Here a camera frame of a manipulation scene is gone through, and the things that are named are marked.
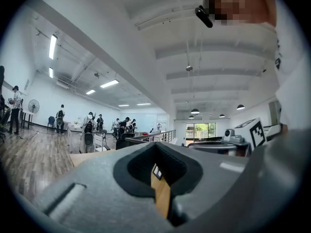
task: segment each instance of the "railing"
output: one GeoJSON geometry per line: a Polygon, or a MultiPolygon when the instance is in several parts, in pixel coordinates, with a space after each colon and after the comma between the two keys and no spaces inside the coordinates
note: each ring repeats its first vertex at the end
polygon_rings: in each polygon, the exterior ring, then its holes
{"type": "Polygon", "coordinates": [[[125,138],[125,140],[134,144],[141,144],[146,142],[172,142],[175,137],[176,130],[171,130],[156,134],[125,138]]]}

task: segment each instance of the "ceiling beam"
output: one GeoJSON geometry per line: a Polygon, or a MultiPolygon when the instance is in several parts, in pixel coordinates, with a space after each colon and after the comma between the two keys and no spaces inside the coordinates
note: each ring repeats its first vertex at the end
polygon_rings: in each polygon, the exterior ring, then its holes
{"type": "Polygon", "coordinates": [[[248,86],[222,86],[222,87],[192,87],[172,89],[172,94],[197,93],[197,92],[214,92],[214,91],[247,91],[248,86]]]}
{"type": "MultiPolygon", "coordinates": [[[[184,18],[196,17],[195,8],[201,4],[201,0],[181,0],[182,8],[184,10],[184,18]]],[[[131,16],[131,21],[137,29],[145,30],[149,27],[155,26],[159,23],[165,23],[176,19],[181,19],[182,15],[176,0],[166,0],[159,3],[152,4],[148,7],[143,7],[131,16]]],[[[269,24],[258,24],[261,30],[265,30],[273,35],[276,34],[274,28],[269,24]]]]}
{"type": "MultiPolygon", "coordinates": [[[[198,53],[200,52],[200,46],[189,48],[190,53],[198,53]]],[[[267,60],[274,60],[274,53],[273,52],[263,52],[262,49],[254,48],[252,46],[230,46],[228,44],[222,45],[203,45],[202,52],[236,52],[236,53],[243,53],[243,54],[250,54],[257,57],[265,58],[267,60]]],[[[157,59],[162,59],[174,55],[185,54],[186,50],[183,46],[175,46],[172,47],[170,50],[162,49],[155,52],[155,56],[157,59]]]]}
{"type": "Polygon", "coordinates": [[[217,98],[217,99],[209,99],[209,98],[194,98],[194,99],[174,99],[174,103],[204,103],[204,102],[221,102],[221,101],[236,101],[238,97],[228,97],[228,98],[217,98]]]}
{"type": "Polygon", "coordinates": [[[180,78],[197,77],[197,76],[211,76],[211,75],[239,75],[260,77],[262,70],[257,69],[241,69],[241,68],[208,68],[195,70],[193,72],[174,72],[166,75],[166,80],[175,80],[180,78]]]}

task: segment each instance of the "black pants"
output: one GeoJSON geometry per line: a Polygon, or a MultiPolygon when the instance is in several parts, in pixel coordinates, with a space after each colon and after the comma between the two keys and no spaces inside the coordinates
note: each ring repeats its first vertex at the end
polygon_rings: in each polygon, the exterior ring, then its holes
{"type": "Polygon", "coordinates": [[[65,123],[63,122],[62,125],[60,126],[60,133],[64,133],[64,124],[65,123]]]}
{"type": "Polygon", "coordinates": [[[18,113],[19,109],[12,109],[11,121],[10,121],[10,131],[13,129],[13,121],[15,120],[16,132],[18,132],[18,113]]]}

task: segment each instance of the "person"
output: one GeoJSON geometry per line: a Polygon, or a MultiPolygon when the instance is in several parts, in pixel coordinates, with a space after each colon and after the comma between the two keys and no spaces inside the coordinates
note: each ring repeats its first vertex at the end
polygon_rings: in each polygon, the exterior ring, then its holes
{"type": "Polygon", "coordinates": [[[2,94],[0,95],[0,120],[4,116],[5,100],[2,94]]]}
{"type": "Polygon", "coordinates": [[[115,127],[117,128],[119,126],[120,120],[117,118],[117,120],[115,121],[115,127]]]}
{"type": "Polygon", "coordinates": [[[129,120],[130,120],[130,118],[127,117],[124,121],[122,121],[122,122],[120,123],[120,129],[119,129],[120,135],[119,135],[119,139],[120,139],[121,135],[125,132],[125,130],[126,130],[126,124],[128,123],[129,120]]]}
{"type": "Polygon", "coordinates": [[[269,23],[275,28],[277,35],[275,70],[280,86],[276,97],[282,106],[280,123],[283,125],[283,132],[310,128],[310,46],[285,2],[203,0],[203,8],[210,22],[269,23]]]}
{"type": "Polygon", "coordinates": [[[12,106],[12,112],[11,112],[10,129],[9,129],[8,133],[12,133],[13,121],[15,121],[16,131],[14,132],[14,134],[18,134],[18,130],[19,130],[19,128],[18,128],[18,113],[19,113],[19,109],[20,109],[21,98],[20,98],[20,93],[18,91],[17,85],[14,86],[13,91],[14,91],[14,99],[10,101],[10,104],[13,106],[12,106]]]}
{"type": "Polygon", "coordinates": [[[133,119],[133,121],[131,122],[130,126],[131,126],[132,132],[134,133],[135,129],[137,129],[137,127],[136,127],[136,119],[133,119]]]}
{"type": "Polygon", "coordinates": [[[86,116],[84,117],[82,127],[83,127],[83,126],[86,126],[88,123],[92,123],[92,125],[93,125],[93,126],[92,126],[92,129],[94,129],[94,125],[95,125],[94,119],[95,119],[95,116],[93,115],[93,112],[89,112],[88,115],[86,115],[86,116]]]}
{"type": "Polygon", "coordinates": [[[99,118],[97,118],[97,127],[96,130],[98,131],[99,128],[103,129],[104,126],[104,120],[102,118],[102,114],[99,114],[99,118]]]}
{"type": "Polygon", "coordinates": [[[161,128],[162,128],[162,125],[158,123],[156,129],[153,129],[151,131],[151,134],[161,133],[161,128]]]}
{"type": "MultiPolygon", "coordinates": [[[[56,113],[56,119],[58,118],[62,118],[63,119],[63,123],[62,125],[60,126],[60,133],[61,134],[64,134],[64,117],[65,117],[65,108],[64,108],[64,105],[62,104],[60,106],[60,110],[56,113]]],[[[59,126],[57,124],[57,121],[56,121],[56,128],[57,128],[57,133],[59,134],[59,126]]]]}

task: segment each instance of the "white sleeve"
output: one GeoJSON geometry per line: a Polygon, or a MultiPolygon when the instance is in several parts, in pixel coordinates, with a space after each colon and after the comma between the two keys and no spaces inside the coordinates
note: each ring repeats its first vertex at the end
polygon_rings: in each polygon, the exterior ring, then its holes
{"type": "Polygon", "coordinates": [[[280,122],[289,130],[311,128],[310,46],[285,2],[275,1],[276,75],[280,85],[276,97],[282,106],[280,122]]]}
{"type": "Polygon", "coordinates": [[[285,113],[289,130],[311,128],[310,91],[311,66],[301,65],[276,92],[276,97],[282,106],[281,116],[285,113]]]}

